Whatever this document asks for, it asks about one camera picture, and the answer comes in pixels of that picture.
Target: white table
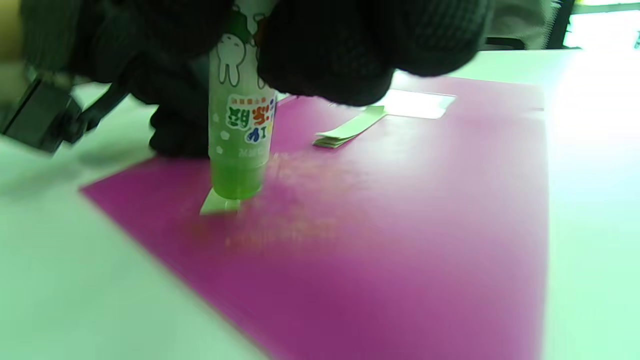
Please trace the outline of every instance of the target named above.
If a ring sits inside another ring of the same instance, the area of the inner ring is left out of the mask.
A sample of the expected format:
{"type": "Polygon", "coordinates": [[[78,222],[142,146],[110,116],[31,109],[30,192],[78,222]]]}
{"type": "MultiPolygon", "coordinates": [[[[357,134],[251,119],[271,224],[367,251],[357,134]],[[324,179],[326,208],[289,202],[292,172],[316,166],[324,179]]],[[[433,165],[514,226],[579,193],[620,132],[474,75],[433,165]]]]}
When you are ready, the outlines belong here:
{"type": "MultiPolygon", "coordinates": [[[[640,359],[639,65],[505,51],[453,74],[546,90],[548,360],[640,359]]],[[[127,101],[53,159],[0,140],[0,359],[264,358],[78,192],[150,156],[152,111],[127,101]]]]}

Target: green glue stick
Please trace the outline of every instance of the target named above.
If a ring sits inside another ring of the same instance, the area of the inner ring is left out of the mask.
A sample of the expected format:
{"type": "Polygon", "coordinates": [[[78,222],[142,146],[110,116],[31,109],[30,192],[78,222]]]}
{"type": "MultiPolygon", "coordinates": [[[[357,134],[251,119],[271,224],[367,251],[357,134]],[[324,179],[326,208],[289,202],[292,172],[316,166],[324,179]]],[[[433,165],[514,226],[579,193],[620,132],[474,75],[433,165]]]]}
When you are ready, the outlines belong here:
{"type": "Polygon", "coordinates": [[[258,76],[258,45],[276,1],[237,0],[209,57],[212,190],[201,213],[237,209],[262,189],[276,92],[258,76]]]}

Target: pink sheet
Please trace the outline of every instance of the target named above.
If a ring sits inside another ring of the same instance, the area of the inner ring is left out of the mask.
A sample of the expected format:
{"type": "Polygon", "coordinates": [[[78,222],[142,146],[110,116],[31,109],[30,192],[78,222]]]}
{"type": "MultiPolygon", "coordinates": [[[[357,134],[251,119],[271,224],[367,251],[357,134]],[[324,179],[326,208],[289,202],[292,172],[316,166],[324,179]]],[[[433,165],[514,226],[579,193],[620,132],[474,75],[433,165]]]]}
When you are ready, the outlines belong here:
{"type": "Polygon", "coordinates": [[[287,101],[265,189],[237,217],[198,215],[206,161],[152,160],[83,191],[275,359],[537,360],[540,93],[408,76],[394,87],[458,98],[440,120],[389,116],[338,150],[313,148],[314,133],[353,110],[287,101]]]}

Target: chair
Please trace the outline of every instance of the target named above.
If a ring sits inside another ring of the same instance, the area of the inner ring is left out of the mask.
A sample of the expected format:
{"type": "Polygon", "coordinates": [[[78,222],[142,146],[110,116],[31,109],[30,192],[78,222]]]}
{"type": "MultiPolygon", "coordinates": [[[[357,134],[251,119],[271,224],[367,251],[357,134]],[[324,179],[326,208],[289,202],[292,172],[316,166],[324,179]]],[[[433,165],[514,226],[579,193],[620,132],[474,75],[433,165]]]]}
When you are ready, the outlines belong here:
{"type": "Polygon", "coordinates": [[[574,6],[575,0],[553,0],[555,14],[548,32],[546,49],[566,49],[564,46],[564,38],[566,36],[567,28],[569,27],[574,6]]]}
{"type": "MultiPolygon", "coordinates": [[[[552,19],[545,31],[547,42],[545,49],[566,49],[564,38],[569,27],[576,0],[550,0],[552,2],[552,19]]],[[[490,37],[482,50],[526,50],[525,44],[515,38],[490,37]]]]}

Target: cartoon bunny illustration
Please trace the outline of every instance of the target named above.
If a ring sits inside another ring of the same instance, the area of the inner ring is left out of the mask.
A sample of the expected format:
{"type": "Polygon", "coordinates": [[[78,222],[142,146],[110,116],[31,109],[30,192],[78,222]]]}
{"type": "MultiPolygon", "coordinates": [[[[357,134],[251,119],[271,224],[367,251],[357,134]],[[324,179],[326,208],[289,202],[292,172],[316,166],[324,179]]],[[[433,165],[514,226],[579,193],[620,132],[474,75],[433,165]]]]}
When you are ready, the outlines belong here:
{"type": "Polygon", "coordinates": [[[252,41],[252,34],[248,29],[247,16],[237,7],[229,15],[229,24],[216,48],[220,61],[218,74],[221,84],[228,79],[231,86],[236,87],[240,83],[240,65],[246,58],[246,45],[252,41]]]}

